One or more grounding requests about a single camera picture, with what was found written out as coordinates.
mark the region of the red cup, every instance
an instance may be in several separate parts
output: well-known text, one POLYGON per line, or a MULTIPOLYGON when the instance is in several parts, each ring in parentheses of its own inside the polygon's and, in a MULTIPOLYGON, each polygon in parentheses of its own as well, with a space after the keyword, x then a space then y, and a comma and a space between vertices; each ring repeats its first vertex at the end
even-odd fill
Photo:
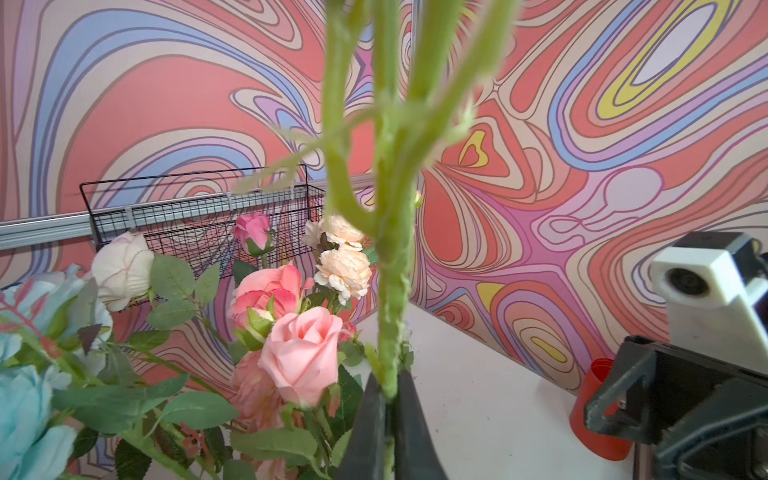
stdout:
MULTIPOLYGON (((627 458, 629 451, 632 449, 632 442, 590 432, 584 426, 584 405, 589 402, 589 399, 605 382, 613 365, 614 361, 611 359, 596 359, 590 365, 589 372, 587 372, 584 383, 581 384, 581 389, 578 392, 576 405, 574 405, 574 409, 571 411, 571 430, 581 440, 581 443, 593 453, 607 460, 618 462, 627 458)), ((617 409, 618 403, 615 403, 605 413, 613 415, 617 409)))

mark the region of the leaf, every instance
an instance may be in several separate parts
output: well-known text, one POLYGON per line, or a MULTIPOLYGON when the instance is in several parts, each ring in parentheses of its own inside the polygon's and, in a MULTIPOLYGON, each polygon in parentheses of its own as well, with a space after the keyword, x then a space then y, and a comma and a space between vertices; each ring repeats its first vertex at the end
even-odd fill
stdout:
POLYGON ((201 305, 208 305, 216 299, 220 274, 221 264, 216 262, 206 268, 200 278, 197 279, 197 283, 194 285, 194 295, 201 305))
POLYGON ((328 419, 335 438, 340 438, 344 432, 352 428, 362 400, 362 386, 352 378, 343 366, 339 366, 339 386, 341 387, 341 403, 336 411, 336 416, 328 419))
POLYGON ((128 343, 137 349, 152 350, 166 343, 170 339, 168 330, 150 330, 148 332, 134 332, 128 343))
POLYGON ((251 263, 243 262, 239 258, 236 258, 232 262, 232 275, 235 277, 235 286, 239 286, 243 278, 249 276, 251 273, 258 270, 256 266, 251 263))
POLYGON ((74 448, 69 458, 80 458, 87 454, 96 446, 97 440, 98 432, 91 427, 85 427, 78 433, 78 437, 74 439, 74 448))
POLYGON ((157 446, 160 447, 161 452, 171 457, 176 463, 184 468, 189 468, 194 461, 192 458, 187 457, 184 447, 176 443, 165 430, 155 429, 154 441, 157 443, 157 446))
POLYGON ((341 464, 341 460, 344 458, 344 452, 346 452, 346 446, 349 444, 350 436, 352 436, 352 430, 347 430, 333 446, 333 450, 331 451, 331 464, 333 464, 334 467, 338 467, 341 464))
POLYGON ((166 422, 184 423, 193 430, 217 427, 239 414, 227 399, 212 392, 183 393, 163 409, 166 422))
POLYGON ((100 323, 97 323, 96 325, 84 326, 83 328, 78 329, 78 338, 80 339, 80 343, 83 344, 83 352, 85 355, 91 351, 91 346, 94 344, 94 340, 96 340, 96 337, 100 332, 100 323))
POLYGON ((256 469, 242 460, 227 460, 224 463, 224 480, 256 480, 256 469))
POLYGON ((315 292, 307 295, 305 297, 305 300, 309 301, 310 306, 308 309, 310 309, 310 308, 313 308, 314 306, 323 305, 323 302, 326 301, 326 296, 323 294, 323 292, 315 292))
POLYGON ((304 458, 315 462, 317 441, 304 429, 271 429, 246 434, 233 432, 232 446, 254 460, 304 458))
POLYGON ((227 346, 227 349, 230 351, 230 357, 232 357, 232 363, 234 365, 240 363, 240 360, 242 360, 245 354, 249 352, 248 347, 243 345, 239 340, 230 343, 227 346))
POLYGON ((152 458, 125 440, 114 451, 114 466, 119 480, 141 480, 147 474, 152 458))
POLYGON ((189 380, 185 373, 156 383, 148 388, 123 385, 95 386, 87 389, 57 391, 53 396, 56 409, 98 408, 118 415, 135 417, 158 406, 169 396, 175 395, 189 380))
POLYGON ((98 285, 96 279, 91 278, 83 285, 74 302, 69 305, 70 333, 78 328, 96 323, 96 300, 98 299, 98 285))
POLYGON ((75 409, 72 414, 87 427, 101 433, 119 433, 133 425, 139 416, 120 415, 101 407, 88 406, 75 409))
POLYGON ((141 381, 141 377, 134 372, 131 361, 122 350, 115 346, 109 348, 107 366, 99 372, 98 378, 106 383, 120 383, 121 385, 131 385, 141 381))
POLYGON ((203 430, 205 443, 208 445, 210 455, 214 458, 216 471, 220 472, 224 463, 232 459, 232 447, 224 444, 224 435, 219 427, 203 430))
POLYGON ((159 330, 170 330, 192 318, 197 307, 189 300, 170 299, 154 307, 147 315, 147 323, 159 330))
POLYGON ((74 303, 76 299, 77 297, 73 296, 56 309, 51 318, 51 323, 48 325, 48 331, 45 333, 45 336, 56 341, 64 334, 69 326, 69 306, 74 303))
POLYGON ((155 255, 149 275, 152 290, 169 300, 185 300, 194 291, 194 272, 181 258, 155 255))
POLYGON ((375 247, 364 248, 362 252, 368 257, 368 263, 376 265, 379 262, 379 254, 376 252, 375 247))
POLYGON ((346 354, 344 359, 344 365, 346 366, 358 366, 366 358, 363 347, 354 342, 340 343, 339 351, 346 354))

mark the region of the flower bouquet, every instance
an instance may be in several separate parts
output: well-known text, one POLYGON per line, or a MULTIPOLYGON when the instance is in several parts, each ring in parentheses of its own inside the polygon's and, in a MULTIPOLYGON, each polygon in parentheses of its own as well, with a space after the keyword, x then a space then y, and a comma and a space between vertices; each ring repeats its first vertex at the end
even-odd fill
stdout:
POLYGON ((275 247, 270 220, 237 219, 233 235, 254 263, 233 266, 231 343, 205 308, 219 288, 219 263, 195 278, 183 260, 149 251, 140 233, 102 248, 90 273, 73 266, 2 291, 3 422, 24 428, 4 430, 0 471, 14 480, 75 478, 64 472, 68 463, 100 436, 119 435, 118 478, 142 478, 152 460, 181 478, 196 478, 193 464, 227 480, 331 478, 362 395, 362 380, 344 365, 364 359, 355 326, 338 315, 366 295, 373 250, 363 252, 363 235, 341 217, 306 228, 319 258, 315 280, 291 263, 259 269, 257 259, 275 247), (155 329, 118 342, 110 311, 133 300, 150 303, 155 329), (229 350, 230 398, 152 353, 190 321, 229 350), (176 376, 149 385, 126 353, 176 376))

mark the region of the white rose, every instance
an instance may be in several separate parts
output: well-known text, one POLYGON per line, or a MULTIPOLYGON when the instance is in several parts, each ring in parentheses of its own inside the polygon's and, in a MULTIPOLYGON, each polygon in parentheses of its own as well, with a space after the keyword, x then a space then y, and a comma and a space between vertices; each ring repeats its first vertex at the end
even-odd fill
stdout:
POLYGON ((149 290, 154 253, 141 233, 125 232, 96 253, 91 273, 99 286, 99 299, 111 312, 125 308, 131 299, 149 290))
POLYGON ((322 234, 323 228, 321 227, 320 222, 308 220, 304 224, 304 235, 301 237, 301 243, 308 247, 317 247, 317 244, 320 243, 320 236, 322 234))
POLYGON ((326 238, 329 242, 343 245, 349 244, 354 250, 362 250, 360 243, 365 235, 360 230, 352 226, 346 218, 341 215, 328 215, 323 218, 323 230, 326 232, 326 238))
POLYGON ((351 296, 358 299, 368 293, 371 275, 368 257, 348 245, 342 245, 338 250, 326 250, 320 254, 315 281, 337 290, 339 299, 346 303, 351 296))

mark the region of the black wire mesh basket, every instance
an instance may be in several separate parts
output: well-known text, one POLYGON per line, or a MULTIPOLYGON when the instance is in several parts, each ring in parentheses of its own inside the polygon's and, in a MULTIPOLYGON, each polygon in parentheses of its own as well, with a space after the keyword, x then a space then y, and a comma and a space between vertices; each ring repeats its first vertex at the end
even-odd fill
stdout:
POLYGON ((308 220, 322 217, 325 191, 309 184, 306 165, 301 165, 298 181, 285 190, 258 187, 244 195, 230 192, 238 180, 260 169, 192 171, 83 183, 80 193, 91 215, 96 250, 126 231, 140 231, 152 251, 187 261, 195 275, 220 262, 224 278, 232 274, 234 259, 254 263, 232 235, 232 229, 240 215, 261 213, 270 218, 276 246, 263 257, 262 267, 277 266, 310 252, 312 249, 301 242, 301 236, 308 220))

